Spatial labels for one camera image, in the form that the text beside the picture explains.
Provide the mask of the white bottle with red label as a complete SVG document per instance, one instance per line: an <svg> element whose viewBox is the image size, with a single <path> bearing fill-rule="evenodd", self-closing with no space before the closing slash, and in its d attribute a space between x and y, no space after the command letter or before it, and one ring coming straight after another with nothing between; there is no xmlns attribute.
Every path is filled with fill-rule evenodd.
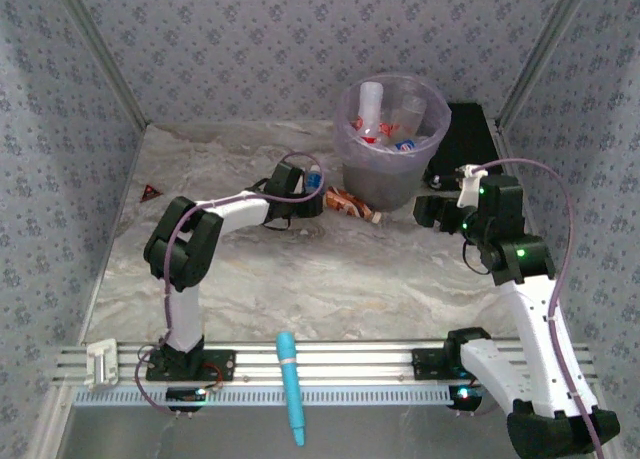
<svg viewBox="0 0 640 459"><path fill-rule="evenodd" d="M360 85L358 116L363 119L363 126L357 135L368 144L381 144L383 135L379 132L381 123L381 107L383 85L379 82L367 81Z"/></svg>

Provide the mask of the translucent purple plastic bin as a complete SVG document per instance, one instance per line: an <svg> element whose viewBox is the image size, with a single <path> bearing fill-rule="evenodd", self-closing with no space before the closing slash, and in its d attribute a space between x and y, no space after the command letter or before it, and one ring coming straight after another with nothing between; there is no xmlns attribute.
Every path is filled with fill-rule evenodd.
<svg viewBox="0 0 640 459"><path fill-rule="evenodd" d="M383 85L381 122L391 124L393 111L405 95L426 100L417 133L409 138L416 147L399 152L391 136L381 144L368 144L352 126L359 110L360 85ZM346 190L378 210L395 210L408 202L419 187L428 163L438 150L451 123L451 110L435 84L406 73L383 73L360 80L342 92L334 113L334 149L342 164Z"/></svg>

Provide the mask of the brown coffee bottle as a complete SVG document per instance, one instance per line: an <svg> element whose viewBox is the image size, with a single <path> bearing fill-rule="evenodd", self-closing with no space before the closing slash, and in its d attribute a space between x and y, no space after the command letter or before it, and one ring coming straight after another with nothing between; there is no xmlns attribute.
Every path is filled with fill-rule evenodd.
<svg viewBox="0 0 640 459"><path fill-rule="evenodd" d="M328 187L324 194L324 205L336 212L373 224L378 224L382 218L380 212L370 208L352 194L333 186Z"/></svg>

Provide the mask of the black box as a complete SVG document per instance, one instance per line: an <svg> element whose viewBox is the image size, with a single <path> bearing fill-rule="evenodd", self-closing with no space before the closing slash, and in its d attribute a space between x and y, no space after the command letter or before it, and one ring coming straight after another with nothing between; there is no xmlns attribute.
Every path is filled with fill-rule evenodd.
<svg viewBox="0 0 640 459"><path fill-rule="evenodd" d="M449 108L449 129L423 174L423 182L429 189L443 192L459 189L456 177L459 167L499 158L482 106L462 102L449 103Z"/></svg>

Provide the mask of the turquoise cylindrical tool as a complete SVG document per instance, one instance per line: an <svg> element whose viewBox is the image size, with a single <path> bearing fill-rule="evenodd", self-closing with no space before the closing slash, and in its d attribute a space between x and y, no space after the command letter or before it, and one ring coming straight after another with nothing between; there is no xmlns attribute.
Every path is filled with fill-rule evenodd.
<svg viewBox="0 0 640 459"><path fill-rule="evenodd" d="M295 444L298 447L303 447L306 442L306 425L297 371L296 342L291 332L283 331L277 335L276 354L280 364L292 436Z"/></svg>

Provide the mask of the black controller board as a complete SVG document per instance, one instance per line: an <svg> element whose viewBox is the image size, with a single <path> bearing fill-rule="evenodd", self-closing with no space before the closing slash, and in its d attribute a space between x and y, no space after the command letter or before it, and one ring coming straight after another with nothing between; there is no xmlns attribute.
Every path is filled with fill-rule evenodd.
<svg viewBox="0 0 640 459"><path fill-rule="evenodd" d="M483 399L479 386L450 386L449 395L452 403L448 408L462 412L475 412Z"/></svg>
<svg viewBox="0 0 640 459"><path fill-rule="evenodd" d="M165 393L168 402L204 402L208 391L201 387L169 387Z"/></svg>

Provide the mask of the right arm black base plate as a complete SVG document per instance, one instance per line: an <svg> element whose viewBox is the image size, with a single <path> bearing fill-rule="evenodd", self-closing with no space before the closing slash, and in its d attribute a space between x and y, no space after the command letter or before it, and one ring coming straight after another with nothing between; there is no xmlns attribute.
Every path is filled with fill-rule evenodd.
<svg viewBox="0 0 640 459"><path fill-rule="evenodd" d="M416 348L411 351L415 380L470 380L459 355L444 348Z"/></svg>

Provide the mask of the aluminium mounting rail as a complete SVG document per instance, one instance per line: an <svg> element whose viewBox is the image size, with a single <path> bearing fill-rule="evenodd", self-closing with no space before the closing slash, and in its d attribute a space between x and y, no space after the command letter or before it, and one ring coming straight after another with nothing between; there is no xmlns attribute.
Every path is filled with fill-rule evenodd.
<svg viewBox="0 0 640 459"><path fill-rule="evenodd" d="M525 377L527 363L519 341L494 339L497 349ZM443 340L426 341L344 341L297 343L298 374L307 385L363 385L414 383L414 349L442 349ZM119 383L133 385L138 362L137 343L118 343ZM280 369L273 342L208 343L205 350L235 351L232 385L275 385ZM597 382L597 373L586 344L574 345L579 366L589 383ZM68 346L52 353L47 369L55 383L82 385L86 378L86 347Z"/></svg>

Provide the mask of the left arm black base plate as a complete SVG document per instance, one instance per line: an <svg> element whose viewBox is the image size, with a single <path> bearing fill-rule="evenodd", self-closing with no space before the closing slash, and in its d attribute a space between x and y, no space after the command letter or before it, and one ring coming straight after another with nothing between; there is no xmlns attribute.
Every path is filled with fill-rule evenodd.
<svg viewBox="0 0 640 459"><path fill-rule="evenodd" d="M198 349L189 353L161 348L151 354L145 379L150 382L231 381L236 352L230 349Z"/></svg>

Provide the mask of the aluminium corner post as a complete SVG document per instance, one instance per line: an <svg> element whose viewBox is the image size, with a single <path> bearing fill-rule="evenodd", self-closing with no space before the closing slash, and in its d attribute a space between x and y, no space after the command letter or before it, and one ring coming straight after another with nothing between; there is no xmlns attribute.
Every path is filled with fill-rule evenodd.
<svg viewBox="0 0 640 459"><path fill-rule="evenodd" d="M123 76L114 54L102 37L97 24L83 0L60 0L78 30L96 65L118 100L124 113L136 129L144 132L148 121L134 93Z"/></svg>
<svg viewBox="0 0 640 459"><path fill-rule="evenodd" d="M497 118L499 130L508 130L539 81L583 0L556 0L523 69Z"/></svg>

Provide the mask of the white plastic bracket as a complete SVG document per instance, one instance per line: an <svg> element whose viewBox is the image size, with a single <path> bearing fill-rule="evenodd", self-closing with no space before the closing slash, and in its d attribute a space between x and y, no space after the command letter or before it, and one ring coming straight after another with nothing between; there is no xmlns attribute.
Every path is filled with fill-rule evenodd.
<svg viewBox="0 0 640 459"><path fill-rule="evenodd" d="M86 348L84 385L91 392L119 382L118 345L114 338L91 343Z"/></svg>

